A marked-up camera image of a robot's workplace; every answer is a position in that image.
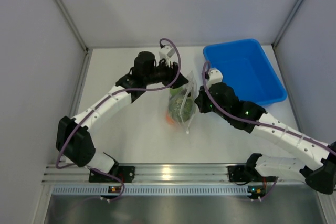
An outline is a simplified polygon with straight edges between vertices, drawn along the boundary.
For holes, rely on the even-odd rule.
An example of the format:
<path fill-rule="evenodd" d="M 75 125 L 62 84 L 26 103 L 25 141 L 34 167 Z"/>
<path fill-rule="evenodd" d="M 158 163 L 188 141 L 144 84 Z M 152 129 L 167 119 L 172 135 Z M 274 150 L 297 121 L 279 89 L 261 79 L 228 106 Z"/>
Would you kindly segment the green netted toy melon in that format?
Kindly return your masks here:
<path fill-rule="evenodd" d="M 191 97 L 176 95 L 169 101 L 168 114 L 175 122 L 187 122 L 194 113 L 195 104 Z"/>

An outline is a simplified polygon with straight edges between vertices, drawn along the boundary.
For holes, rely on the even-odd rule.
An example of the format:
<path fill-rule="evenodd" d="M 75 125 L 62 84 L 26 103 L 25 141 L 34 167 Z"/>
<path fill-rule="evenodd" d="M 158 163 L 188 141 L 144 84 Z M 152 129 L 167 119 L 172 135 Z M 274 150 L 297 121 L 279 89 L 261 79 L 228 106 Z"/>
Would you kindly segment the clear polka dot zip bag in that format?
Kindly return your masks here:
<path fill-rule="evenodd" d="M 189 134 L 190 125 L 196 113 L 194 100 L 197 83 L 192 71 L 186 78 L 187 84 L 176 89 L 169 88 L 166 121 L 169 125 Z"/>

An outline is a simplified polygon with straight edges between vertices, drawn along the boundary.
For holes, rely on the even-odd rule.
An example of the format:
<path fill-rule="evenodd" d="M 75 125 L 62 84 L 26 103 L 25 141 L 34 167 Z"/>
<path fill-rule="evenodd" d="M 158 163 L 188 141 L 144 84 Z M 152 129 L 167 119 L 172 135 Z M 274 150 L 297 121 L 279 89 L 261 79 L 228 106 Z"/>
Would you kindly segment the orange toy fruit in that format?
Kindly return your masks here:
<path fill-rule="evenodd" d="M 170 115 L 168 113 L 166 114 L 165 119 L 166 119 L 166 121 L 167 121 L 167 123 L 169 125 L 173 125 L 174 124 L 173 119 L 170 117 Z"/>

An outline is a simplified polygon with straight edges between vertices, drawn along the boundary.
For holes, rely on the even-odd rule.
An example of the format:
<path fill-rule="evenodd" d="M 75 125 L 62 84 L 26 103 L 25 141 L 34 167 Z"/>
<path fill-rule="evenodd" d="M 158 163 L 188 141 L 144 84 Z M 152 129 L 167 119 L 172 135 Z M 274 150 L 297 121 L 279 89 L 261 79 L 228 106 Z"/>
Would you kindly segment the lime green toy fruit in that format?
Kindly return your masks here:
<path fill-rule="evenodd" d="M 181 94 L 183 90 L 184 90 L 183 87 L 179 87 L 179 88 L 175 88 L 175 89 L 169 88 L 169 94 L 170 94 L 171 97 L 174 97 L 178 94 Z"/>

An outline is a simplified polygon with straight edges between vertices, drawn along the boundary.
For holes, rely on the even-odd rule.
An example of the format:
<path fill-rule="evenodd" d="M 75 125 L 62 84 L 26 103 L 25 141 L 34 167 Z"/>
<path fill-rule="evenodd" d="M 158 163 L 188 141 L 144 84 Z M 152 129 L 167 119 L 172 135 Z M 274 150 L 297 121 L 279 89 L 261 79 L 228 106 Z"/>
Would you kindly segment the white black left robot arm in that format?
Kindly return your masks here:
<path fill-rule="evenodd" d="M 177 51 L 164 46 L 159 50 L 160 60 L 149 51 L 142 51 L 134 60 L 130 71 L 121 77 L 111 90 L 98 102 L 80 114 L 70 118 L 64 116 L 58 124 L 56 149 L 78 167 L 98 170 L 108 182 L 117 179 L 118 162 L 106 153 L 99 152 L 92 135 L 118 111 L 132 104 L 149 85 L 161 83 L 164 88 L 179 88 L 188 83 L 180 73 L 181 63 L 173 62 Z"/>

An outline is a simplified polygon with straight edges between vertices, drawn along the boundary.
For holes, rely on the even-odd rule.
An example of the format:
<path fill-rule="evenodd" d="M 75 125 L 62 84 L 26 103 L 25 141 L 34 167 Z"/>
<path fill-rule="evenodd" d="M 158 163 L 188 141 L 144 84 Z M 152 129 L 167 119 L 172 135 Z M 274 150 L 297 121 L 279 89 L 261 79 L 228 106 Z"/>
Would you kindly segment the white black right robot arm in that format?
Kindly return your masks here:
<path fill-rule="evenodd" d="M 315 140 L 277 120 L 263 107 L 241 101 L 233 88 L 219 82 L 201 86 L 195 103 L 201 113 L 215 113 L 237 130 L 261 137 L 282 148 L 292 158 L 253 153 L 246 161 L 250 180 L 280 177 L 306 183 L 330 195 L 335 189 L 335 144 Z"/>

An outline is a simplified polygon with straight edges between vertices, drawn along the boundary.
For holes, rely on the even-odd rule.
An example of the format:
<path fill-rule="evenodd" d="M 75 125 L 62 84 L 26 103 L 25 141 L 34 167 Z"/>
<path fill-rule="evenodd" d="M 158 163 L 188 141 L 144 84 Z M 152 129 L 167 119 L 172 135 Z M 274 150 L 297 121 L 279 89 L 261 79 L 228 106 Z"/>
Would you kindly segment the blue plastic bin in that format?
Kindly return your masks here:
<path fill-rule="evenodd" d="M 205 60 L 223 75 L 244 101 L 267 106 L 282 102 L 287 92 L 259 41 L 244 39 L 205 46 Z"/>

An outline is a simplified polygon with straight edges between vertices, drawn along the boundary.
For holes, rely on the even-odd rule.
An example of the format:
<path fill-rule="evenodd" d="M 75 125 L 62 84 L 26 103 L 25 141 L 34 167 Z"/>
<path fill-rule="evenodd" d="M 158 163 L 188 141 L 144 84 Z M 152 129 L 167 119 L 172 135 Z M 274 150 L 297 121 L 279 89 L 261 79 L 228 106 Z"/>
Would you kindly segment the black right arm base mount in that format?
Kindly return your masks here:
<path fill-rule="evenodd" d="M 227 167 L 229 181 L 232 183 L 274 182 L 275 176 L 263 177 L 256 171 L 249 171 L 244 165 L 230 165 Z"/>

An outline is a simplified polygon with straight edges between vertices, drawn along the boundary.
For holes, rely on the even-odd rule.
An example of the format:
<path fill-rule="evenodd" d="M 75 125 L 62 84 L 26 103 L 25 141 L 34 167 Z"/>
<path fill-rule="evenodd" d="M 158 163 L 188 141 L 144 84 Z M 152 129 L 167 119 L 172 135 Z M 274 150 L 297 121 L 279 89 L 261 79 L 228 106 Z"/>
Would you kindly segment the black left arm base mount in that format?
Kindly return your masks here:
<path fill-rule="evenodd" d="M 113 179 L 111 176 L 116 177 L 121 180 L 123 183 L 131 183 L 135 177 L 135 167 L 129 165 L 119 165 L 112 169 L 109 175 L 98 172 L 94 169 L 90 170 L 89 179 L 90 183 L 112 183 L 118 182 Z"/>

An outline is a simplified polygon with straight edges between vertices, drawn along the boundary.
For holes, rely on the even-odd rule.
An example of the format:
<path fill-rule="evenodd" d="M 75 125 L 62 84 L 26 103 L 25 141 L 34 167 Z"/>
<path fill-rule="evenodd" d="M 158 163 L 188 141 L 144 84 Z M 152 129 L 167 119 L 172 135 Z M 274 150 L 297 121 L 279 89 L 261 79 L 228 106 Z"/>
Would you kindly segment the aluminium frame rail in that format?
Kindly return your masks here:
<path fill-rule="evenodd" d="M 121 164 L 118 177 L 126 183 L 228 183 L 242 164 Z M 44 184 L 99 183 L 96 172 L 87 168 L 57 169 L 48 165 Z"/>

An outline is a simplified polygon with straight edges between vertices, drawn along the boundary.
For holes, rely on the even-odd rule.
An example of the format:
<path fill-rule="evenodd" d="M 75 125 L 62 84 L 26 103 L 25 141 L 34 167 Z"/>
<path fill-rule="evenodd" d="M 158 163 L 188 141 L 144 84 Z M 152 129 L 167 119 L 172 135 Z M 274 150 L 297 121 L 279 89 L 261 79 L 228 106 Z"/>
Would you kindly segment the left vertical frame post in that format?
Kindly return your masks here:
<path fill-rule="evenodd" d="M 69 13 L 68 8 L 66 7 L 65 3 L 63 0 L 54 0 L 56 3 L 56 6 L 58 7 L 58 9 L 60 10 L 63 18 L 65 19 L 69 29 L 71 30 L 72 34 L 74 35 L 76 41 L 78 42 L 78 44 L 80 45 L 81 49 L 84 52 L 88 52 L 88 46 L 86 45 L 84 39 L 82 38 L 72 16 Z"/>

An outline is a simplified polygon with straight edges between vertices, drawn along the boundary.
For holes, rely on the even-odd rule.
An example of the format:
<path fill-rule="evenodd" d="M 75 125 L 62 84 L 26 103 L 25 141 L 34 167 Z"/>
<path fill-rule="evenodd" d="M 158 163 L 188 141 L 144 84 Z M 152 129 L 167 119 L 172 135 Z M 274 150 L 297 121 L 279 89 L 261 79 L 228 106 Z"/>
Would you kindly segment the vertical frame post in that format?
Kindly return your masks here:
<path fill-rule="evenodd" d="M 281 42 L 283 36 L 285 35 L 285 33 L 286 33 L 287 29 L 289 28 L 289 26 L 291 25 L 291 23 L 293 22 L 293 20 L 296 17 L 298 11 L 302 7 L 304 1 L 305 0 L 295 0 L 292 8 L 290 9 L 290 12 L 288 13 L 287 17 L 285 18 L 285 21 L 281 25 L 280 30 L 278 31 L 274 41 L 271 44 L 273 49 L 276 48 L 279 45 L 279 43 Z"/>
<path fill-rule="evenodd" d="M 63 0 L 54 0 L 56 3 L 56 6 L 58 7 L 58 9 L 60 10 L 63 18 L 65 19 L 69 29 L 71 30 L 72 34 L 74 35 L 76 41 L 78 42 L 78 44 L 80 45 L 81 49 L 84 52 L 88 52 L 88 46 L 86 45 L 84 39 L 82 38 L 72 16 L 69 13 L 68 8 L 66 7 L 65 3 Z"/>

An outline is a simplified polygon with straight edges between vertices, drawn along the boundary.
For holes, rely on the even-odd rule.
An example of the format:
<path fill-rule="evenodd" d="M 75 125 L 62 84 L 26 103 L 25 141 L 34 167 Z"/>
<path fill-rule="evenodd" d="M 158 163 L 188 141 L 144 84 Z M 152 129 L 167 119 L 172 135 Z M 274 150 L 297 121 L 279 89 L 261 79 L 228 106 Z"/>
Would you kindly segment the right vertical frame post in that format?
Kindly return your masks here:
<path fill-rule="evenodd" d="M 273 49 L 276 48 L 279 45 L 279 43 L 281 42 L 283 36 L 285 35 L 285 33 L 286 33 L 287 29 L 289 28 L 289 26 L 291 25 L 291 23 L 293 22 L 293 20 L 296 17 L 298 11 L 302 7 L 304 1 L 305 0 L 295 0 L 292 8 L 290 9 L 290 12 L 288 13 L 287 17 L 285 18 L 285 21 L 281 25 L 280 30 L 278 31 L 274 41 L 271 44 Z"/>

